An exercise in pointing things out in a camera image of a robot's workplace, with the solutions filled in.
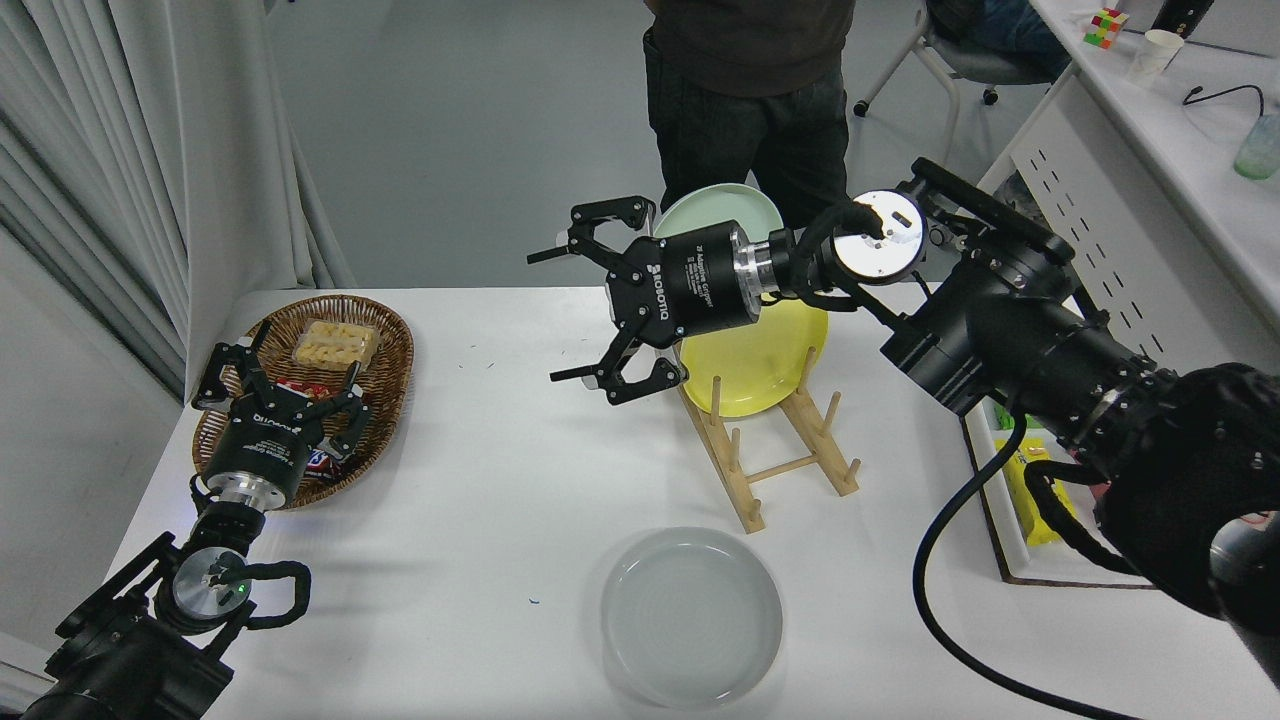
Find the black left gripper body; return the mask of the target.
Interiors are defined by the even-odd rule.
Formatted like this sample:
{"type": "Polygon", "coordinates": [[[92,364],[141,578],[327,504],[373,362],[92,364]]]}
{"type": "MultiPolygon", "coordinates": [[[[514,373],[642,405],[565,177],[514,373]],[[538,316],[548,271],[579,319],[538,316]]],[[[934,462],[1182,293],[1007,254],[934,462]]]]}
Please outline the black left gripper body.
{"type": "Polygon", "coordinates": [[[300,487],[311,452],[324,437],[324,420],[303,421],[306,400],[289,391],[283,398],[264,401],[243,395],[230,405],[230,421],[204,469],[206,486],[219,477],[257,477],[278,489],[300,487]]]}

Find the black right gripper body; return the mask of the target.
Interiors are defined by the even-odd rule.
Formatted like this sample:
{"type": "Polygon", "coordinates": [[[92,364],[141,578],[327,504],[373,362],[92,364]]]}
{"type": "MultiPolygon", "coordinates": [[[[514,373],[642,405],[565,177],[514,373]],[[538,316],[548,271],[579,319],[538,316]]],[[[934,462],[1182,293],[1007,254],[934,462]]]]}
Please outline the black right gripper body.
{"type": "Polygon", "coordinates": [[[636,238],[621,254],[623,268],[605,281],[611,320],[636,328],[652,347],[758,322],[762,302],[741,268],[748,246],[739,224],[636,238]]]}

